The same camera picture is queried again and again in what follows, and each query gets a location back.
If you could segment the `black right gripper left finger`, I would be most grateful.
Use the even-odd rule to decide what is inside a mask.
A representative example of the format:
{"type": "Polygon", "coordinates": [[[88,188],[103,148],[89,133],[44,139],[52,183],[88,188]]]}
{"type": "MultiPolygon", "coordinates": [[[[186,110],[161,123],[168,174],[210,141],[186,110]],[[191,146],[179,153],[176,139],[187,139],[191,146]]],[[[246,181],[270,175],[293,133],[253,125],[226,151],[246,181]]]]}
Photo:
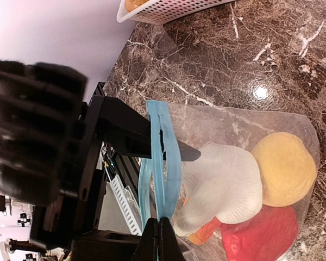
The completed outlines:
{"type": "Polygon", "coordinates": [[[132,261],[157,261],[158,260],[158,221],[148,219],[141,239],[132,256],[132,261]]]}

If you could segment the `orange toy mango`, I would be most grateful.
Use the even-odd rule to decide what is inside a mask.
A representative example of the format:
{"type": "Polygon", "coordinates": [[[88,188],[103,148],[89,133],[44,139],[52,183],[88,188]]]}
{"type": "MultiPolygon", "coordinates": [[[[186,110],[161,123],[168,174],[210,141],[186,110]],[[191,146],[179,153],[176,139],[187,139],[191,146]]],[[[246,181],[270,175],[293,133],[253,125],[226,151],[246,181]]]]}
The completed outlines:
{"type": "Polygon", "coordinates": [[[202,226],[198,231],[190,234],[187,238],[195,245],[202,245],[209,240],[222,223],[217,217],[214,217],[211,221],[202,226]]]}

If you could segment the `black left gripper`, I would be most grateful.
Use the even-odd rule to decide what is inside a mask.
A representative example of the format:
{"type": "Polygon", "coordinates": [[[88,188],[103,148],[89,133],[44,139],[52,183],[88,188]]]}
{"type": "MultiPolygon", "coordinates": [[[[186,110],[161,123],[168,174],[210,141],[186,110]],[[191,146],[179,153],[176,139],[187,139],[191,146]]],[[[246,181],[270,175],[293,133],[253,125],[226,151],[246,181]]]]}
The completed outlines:
{"type": "Polygon", "coordinates": [[[83,101],[86,86],[68,66],[0,61],[0,191],[32,205],[36,245],[70,245],[99,222],[101,102],[83,101]]]}

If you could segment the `red toy bell pepper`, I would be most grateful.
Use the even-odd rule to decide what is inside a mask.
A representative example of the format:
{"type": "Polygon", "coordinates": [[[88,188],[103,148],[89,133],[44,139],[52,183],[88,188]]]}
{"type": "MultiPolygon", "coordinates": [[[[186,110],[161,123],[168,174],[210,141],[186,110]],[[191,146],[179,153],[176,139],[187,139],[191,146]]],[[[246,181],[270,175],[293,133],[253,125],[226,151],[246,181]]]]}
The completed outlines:
{"type": "Polygon", "coordinates": [[[291,206],[262,206],[252,219],[220,225],[227,260],[277,260],[298,235],[296,212],[291,206]]]}

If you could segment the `white toy mushroom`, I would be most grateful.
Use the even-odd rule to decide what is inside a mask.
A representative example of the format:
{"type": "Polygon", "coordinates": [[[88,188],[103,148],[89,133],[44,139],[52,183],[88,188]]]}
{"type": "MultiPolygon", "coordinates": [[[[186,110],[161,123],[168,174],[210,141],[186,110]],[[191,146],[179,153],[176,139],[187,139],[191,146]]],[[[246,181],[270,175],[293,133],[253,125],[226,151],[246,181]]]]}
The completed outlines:
{"type": "Polygon", "coordinates": [[[214,217],[231,225],[245,222],[262,207],[260,170],[250,152],[214,142],[200,152],[197,160],[186,162],[182,169],[187,202],[173,221],[180,237],[198,231],[214,217]]]}

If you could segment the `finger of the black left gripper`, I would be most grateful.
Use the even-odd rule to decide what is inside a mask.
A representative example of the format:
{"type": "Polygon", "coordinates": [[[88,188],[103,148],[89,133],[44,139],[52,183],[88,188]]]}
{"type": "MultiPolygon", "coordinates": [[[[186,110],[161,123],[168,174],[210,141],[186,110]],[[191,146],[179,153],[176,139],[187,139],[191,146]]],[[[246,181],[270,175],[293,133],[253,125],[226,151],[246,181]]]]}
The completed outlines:
{"type": "Polygon", "coordinates": [[[118,98],[104,96],[98,118],[104,143],[118,154],[151,158],[151,123],[118,98]]]}

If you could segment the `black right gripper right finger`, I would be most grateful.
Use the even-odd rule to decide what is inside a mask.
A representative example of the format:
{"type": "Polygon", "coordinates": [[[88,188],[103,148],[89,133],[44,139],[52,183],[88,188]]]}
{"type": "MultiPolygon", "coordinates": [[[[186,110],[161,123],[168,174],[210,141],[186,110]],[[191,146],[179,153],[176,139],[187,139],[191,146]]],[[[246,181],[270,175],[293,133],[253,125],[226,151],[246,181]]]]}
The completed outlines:
{"type": "Polygon", "coordinates": [[[185,261],[170,220],[167,217],[160,219],[158,235],[159,261],[185,261]]]}

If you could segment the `yellow orange toy peach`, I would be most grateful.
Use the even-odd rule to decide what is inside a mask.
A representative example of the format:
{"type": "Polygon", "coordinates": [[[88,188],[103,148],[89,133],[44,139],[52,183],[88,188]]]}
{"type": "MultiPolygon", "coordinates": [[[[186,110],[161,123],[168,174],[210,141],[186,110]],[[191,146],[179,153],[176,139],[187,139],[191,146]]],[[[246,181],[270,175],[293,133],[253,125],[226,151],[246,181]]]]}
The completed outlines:
{"type": "Polygon", "coordinates": [[[317,170],[312,155],[296,135],[277,132],[253,148],[260,169],[263,204],[286,207],[303,199],[313,186],[317,170]]]}

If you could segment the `clear zip bag blue zipper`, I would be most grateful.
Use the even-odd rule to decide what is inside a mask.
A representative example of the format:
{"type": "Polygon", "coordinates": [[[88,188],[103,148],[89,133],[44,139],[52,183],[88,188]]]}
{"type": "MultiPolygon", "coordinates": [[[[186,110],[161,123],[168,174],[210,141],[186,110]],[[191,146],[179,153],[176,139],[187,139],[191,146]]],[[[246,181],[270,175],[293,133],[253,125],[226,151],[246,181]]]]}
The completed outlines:
{"type": "Polygon", "coordinates": [[[284,260],[311,200],[317,133],[300,114],[147,101],[139,207],[183,260],[284,260]]]}

